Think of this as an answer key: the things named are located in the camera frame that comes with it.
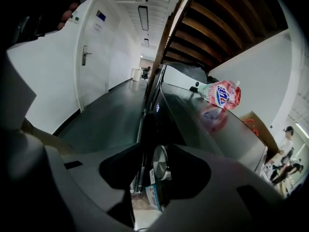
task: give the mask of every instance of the man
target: man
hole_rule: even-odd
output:
[[[284,131],[287,141],[285,141],[281,146],[279,146],[279,154],[283,156],[286,155],[293,147],[292,136],[294,134],[294,128],[292,126],[288,126]]]
[[[303,165],[300,165],[299,163],[295,163],[293,165],[287,166],[282,173],[272,181],[272,184],[275,186],[278,183],[280,183],[282,180],[284,180],[289,175],[295,174],[296,172],[300,172],[304,169]]]
[[[272,181],[277,176],[277,171],[288,162],[293,154],[293,140],[292,136],[294,134],[294,129],[292,126],[288,126],[285,130],[285,138],[287,140],[284,141],[283,144],[279,146],[279,153],[271,160],[269,163],[272,164],[273,173],[270,177],[270,181]]]
[[[273,164],[273,169],[279,167],[282,157],[286,156],[293,147],[292,136],[294,134],[294,129],[292,126],[288,126],[285,130],[285,138],[283,144],[279,146],[279,155],[274,157],[274,160],[270,161],[270,164]]]

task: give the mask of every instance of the hallway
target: hallway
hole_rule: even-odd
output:
[[[147,81],[132,80],[91,103],[59,135],[75,153],[135,143]]]

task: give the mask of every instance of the hand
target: hand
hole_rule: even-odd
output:
[[[72,16],[73,11],[75,11],[78,6],[79,6],[78,2],[74,2],[69,6],[69,9],[65,13],[63,13],[62,18],[61,18],[61,22],[57,26],[58,30],[63,29],[67,20]]]

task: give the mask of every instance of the wooden staircase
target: wooden staircase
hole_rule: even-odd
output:
[[[208,73],[285,29],[277,0],[189,0],[169,40],[169,31],[163,33],[148,92],[161,63],[181,62]]]

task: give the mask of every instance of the door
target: door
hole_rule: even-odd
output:
[[[79,43],[78,96],[81,109],[108,92],[111,48],[119,25],[118,15],[94,0]]]

